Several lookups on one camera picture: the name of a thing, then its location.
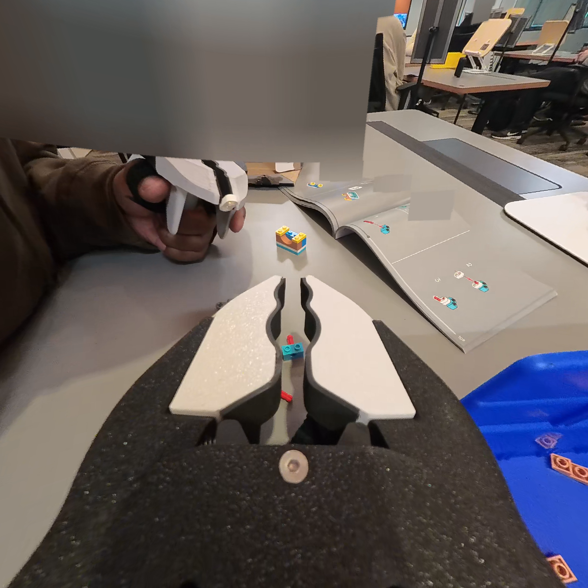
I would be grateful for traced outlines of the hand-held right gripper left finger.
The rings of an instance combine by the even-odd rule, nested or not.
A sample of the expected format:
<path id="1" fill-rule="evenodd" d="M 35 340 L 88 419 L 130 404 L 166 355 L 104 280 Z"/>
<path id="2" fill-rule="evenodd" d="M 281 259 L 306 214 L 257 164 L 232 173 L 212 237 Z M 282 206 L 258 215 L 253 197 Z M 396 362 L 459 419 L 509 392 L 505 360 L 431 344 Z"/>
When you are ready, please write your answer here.
<path id="1" fill-rule="evenodd" d="M 175 415 L 270 419 L 281 401 L 285 278 L 272 276 L 218 310 L 169 405 Z"/>

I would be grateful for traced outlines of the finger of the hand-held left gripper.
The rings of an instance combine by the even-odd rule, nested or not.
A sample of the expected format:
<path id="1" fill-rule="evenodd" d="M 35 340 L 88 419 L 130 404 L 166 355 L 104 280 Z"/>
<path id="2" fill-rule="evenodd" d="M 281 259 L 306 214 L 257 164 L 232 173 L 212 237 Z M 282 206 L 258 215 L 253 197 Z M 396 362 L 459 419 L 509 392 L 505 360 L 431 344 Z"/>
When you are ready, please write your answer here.
<path id="1" fill-rule="evenodd" d="M 213 169 L 199 159 L 155 158 L 156 171 L 171 185 L 165 205 L 168 232 L 177 234 L 183 212 L 208 203 L 214 215 L 219 211 L 219 189 Z"/>
<path id="2" fill-rule="evenodd" d="M 217 181 L 217 235 L 224 239 L 229 231 L 229 225 L 236 212 L 243 209 L 248 192 L 248 178 L 246 170 L 233 161 L 213 161 L 213 171 Z M 221 212 L 219 202 L 226 194 L 234 194 L 239 200 L 237 207 L 230 212 Z"/>

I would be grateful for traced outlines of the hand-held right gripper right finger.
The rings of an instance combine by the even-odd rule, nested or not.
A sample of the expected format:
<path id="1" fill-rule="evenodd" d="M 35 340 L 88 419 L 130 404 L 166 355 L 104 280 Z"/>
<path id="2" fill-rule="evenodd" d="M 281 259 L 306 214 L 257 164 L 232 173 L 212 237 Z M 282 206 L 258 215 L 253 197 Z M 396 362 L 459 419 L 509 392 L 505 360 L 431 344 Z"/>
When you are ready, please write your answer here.
<path id="1" fill-rule="evenodd" d="M 319 424 L 413 419 L 416 409 L 371 317 L 314 276 L 301 278 L 300 295 L 307 415 Z"/>

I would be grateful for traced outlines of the small orange blue brick model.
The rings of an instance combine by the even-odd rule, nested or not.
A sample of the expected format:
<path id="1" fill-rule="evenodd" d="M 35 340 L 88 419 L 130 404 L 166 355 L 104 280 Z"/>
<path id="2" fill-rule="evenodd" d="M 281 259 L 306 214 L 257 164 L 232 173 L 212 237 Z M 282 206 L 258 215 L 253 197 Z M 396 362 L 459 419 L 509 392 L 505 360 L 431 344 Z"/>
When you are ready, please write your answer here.
<path id="1" fill-rule="evenodd" d="M 300 255 L 306 249 L 307 235 L 303 232 L 292 231 L 288 226 L 281 226 L 275 231 L 276 246 L 295 255 Z"/>

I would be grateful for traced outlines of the person's left forearm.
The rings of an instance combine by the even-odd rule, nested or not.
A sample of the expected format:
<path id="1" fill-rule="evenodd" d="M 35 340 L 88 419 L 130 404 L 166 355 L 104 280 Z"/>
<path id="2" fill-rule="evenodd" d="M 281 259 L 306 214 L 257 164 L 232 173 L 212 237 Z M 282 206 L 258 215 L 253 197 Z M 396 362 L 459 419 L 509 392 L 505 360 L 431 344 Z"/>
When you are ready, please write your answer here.
<path id="1" fill-rule="evenodd" d="M 119 246 L 155 251 L 116 202 L 123 168 L 102 156 L 64 159 L 52 145 L 1 138 L 1 344 L 34 313 L 64 262 Z"/>

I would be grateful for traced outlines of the grey desk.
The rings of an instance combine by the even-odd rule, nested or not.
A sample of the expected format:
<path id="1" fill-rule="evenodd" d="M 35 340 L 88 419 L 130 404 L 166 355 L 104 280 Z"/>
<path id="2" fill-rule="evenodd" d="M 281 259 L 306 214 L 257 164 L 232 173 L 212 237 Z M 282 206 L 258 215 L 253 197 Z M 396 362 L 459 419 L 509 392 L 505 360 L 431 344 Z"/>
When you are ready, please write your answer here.
<path id="1" fill-rule="evenodd" d="M 364 241 L 334 239 L 319 217 L 277 190 L 253 190 L 245 228 L 218 240 L 201 263 L 112 251 L 78 259 L 22 336 L 1 356 L 1 495 L 40 493 L 62 502 L 92 440 L 129 387 L 169 347 L 232 298 L 273 275 L 286 278 L 282 325 L 301 334 L 299 281 L 313 275 L 380 319 L 459 397 L 514 361 L 587 349 L 587 268 L 504 216 L 381 131 L 366 129 L 367 163 L 377 174 L 416 174 L 413 186 L 442 180 L 455 211 L 504 257 L 557 296 L 461 352 L 402 294 Z M 307 235 L 300 255 L 276 246 L 281 226 Z"/>

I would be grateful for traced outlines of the wooden edged office desk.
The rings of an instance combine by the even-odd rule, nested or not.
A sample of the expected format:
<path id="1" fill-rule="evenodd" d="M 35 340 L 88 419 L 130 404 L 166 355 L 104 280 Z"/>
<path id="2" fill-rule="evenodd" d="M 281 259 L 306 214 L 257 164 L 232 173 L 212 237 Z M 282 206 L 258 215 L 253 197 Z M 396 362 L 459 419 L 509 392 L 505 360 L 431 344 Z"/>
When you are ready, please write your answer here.
<path id="1" fill-rule="evenodd" d="M 568 64 L 577 63 L 577 54 L 560 50 L 551 53 L 538 53 L 534 51 L 507 51 L 502 55 L 502 61 L 507 59 L 541 63 L 558 62 Z"/>
<path id="2" fill-rule="evenodd" d="M 497 106 L 497 95 L 500 92 L 527 91 L 548 87 L 549 80 L 517 75 L 483 72 L 471 73 L 464 70 L 461 77 L 454 77 L 454 70 L 436 70 L 425 67 L 423 86 L 449 92 L 455 95 L 482 96 L 486 98 L 471 131 L 482 134 L 489 117 Z"/>

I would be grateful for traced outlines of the colourful cardboard toy box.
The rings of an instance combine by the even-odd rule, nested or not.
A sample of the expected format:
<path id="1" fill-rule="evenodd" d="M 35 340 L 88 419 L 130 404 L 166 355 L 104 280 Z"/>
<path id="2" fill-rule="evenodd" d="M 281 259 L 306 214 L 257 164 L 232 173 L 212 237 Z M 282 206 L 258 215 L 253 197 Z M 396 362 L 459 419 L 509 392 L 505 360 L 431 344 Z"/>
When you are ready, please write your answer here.
<path id="1" fill-rule="evenodd" d="M 302 168 L 295 163 L 246 163 L 247 178 L 250 187 L 292 187 Z"/>

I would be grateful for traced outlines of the grey instruction booklet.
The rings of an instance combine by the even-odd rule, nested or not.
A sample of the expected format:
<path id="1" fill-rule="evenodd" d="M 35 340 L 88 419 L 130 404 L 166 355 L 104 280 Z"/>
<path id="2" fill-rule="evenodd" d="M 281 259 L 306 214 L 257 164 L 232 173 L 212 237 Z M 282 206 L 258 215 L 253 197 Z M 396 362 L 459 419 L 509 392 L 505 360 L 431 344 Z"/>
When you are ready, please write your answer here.
<path id="1" fill-rule="evenodd" d="M 486 250 L 454 210 L 454 191 L 413 188 L 408 175 L 327 182 L 299 179 L 285 189 L 322 213 L 334 238 L 360 237 L 421 313 L 469 352 L 557 296 Z"/>

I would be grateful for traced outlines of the blue plastic bin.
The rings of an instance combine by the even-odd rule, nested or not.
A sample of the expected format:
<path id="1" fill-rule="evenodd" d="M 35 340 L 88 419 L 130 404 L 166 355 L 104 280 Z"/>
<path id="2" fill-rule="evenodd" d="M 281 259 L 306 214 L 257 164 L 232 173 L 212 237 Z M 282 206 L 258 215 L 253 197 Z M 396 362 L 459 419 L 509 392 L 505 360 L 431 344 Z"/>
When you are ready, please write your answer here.
<path id="1" fill-rule="evenodd" d="M 518 511 L 544 556 L 562 555 L 587 587 L 587 485 L 554 471 L 556 453 L 587 467 L 587 351 L 520 359 L 462 403 L 493 452 Z M 557 447 L 534 440 L 561 433 Z"/>

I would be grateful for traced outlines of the black office chair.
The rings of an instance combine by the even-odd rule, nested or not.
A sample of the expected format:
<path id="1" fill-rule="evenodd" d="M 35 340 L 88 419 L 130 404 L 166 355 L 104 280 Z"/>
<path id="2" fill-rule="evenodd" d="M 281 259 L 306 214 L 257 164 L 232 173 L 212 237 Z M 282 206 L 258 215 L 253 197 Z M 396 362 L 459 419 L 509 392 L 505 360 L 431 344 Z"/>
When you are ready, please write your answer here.
<path id="1" fill-rule="evenodd" d="M 399 109 L 405 109 L 408 106 L 410 93 L 415 86 L 415 82 L 404 82 L 396 90 L 399 98 Z M 373 59 L 371 63 L 371 80 L 369 87 L 369 98 L 367 113 L 384 112 L 386 106 L 386 80 L 384 67 L 384 43 L 383 33 L 377 33 L 373 49 Z"/>

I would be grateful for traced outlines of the salmon toy brick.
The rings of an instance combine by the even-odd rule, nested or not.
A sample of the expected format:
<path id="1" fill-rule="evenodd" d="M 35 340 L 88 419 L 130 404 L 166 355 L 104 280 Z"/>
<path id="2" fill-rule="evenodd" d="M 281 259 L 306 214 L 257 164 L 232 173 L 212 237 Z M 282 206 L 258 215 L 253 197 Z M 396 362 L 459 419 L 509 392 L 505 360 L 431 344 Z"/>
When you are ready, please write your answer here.
<path id="1" fill-rule="evenodd" d="M 556 453 L 550 454 L 550 466 L 554 471 L 587 485 L 587 467 Z"/>
<path id="2" fill-rule="evenodd" d="M 563 583 L 563 584 L 571 584 L 577 582 L 577 577 L 564 560 L 562 555 L 552 555 L 546 558 L 549 566 L 551 567 L 552 571 L 556 575 L 556 577 Z"/>

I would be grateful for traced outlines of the white rounded board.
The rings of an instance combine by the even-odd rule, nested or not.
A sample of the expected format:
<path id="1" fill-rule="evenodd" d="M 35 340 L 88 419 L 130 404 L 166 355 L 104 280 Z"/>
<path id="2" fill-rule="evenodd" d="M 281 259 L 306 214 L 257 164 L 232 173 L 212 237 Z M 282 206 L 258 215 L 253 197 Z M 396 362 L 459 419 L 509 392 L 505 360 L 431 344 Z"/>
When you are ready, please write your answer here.
<path id="1" fill-rule="evenodd" d="M 587 192 L 510 202 L 503 210 L 528 230 L 587 264 Z"/>

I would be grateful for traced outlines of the grey monitor on stand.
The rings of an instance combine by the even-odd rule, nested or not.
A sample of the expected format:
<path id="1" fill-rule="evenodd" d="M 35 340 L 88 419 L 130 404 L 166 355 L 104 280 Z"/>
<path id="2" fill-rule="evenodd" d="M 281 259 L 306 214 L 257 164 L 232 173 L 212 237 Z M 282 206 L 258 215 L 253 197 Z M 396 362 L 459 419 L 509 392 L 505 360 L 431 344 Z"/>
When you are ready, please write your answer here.
<path id="1" fill-rule="evenodd" d="M 417 105 L 425 67 L 445 63 L 464 1 L 423 1 L 410 64 L 418 64 L 417 82 L 410 92 L 409 109 Z"/>

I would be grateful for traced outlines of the tan laptop stand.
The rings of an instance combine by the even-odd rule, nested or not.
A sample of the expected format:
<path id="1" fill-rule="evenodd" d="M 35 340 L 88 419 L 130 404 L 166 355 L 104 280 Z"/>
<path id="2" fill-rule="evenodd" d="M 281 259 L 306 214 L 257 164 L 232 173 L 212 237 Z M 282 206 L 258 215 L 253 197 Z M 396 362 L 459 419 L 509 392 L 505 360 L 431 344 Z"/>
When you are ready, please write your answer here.
<path id="1" fill-rule="evenodd" d="M 546 21 L 541 28 L 536 47 L 532 51 L 533 55 L 552 55 L 565 38 L 569 22 L 567 20 Z"/>
<path id="2" fill-rule="evenodd" d="M 510 28 L 511 19 L 509 18 L 493 18 L 482 22 L 465 45 L 462 53 L 472 58 L 484 58 Z"/>

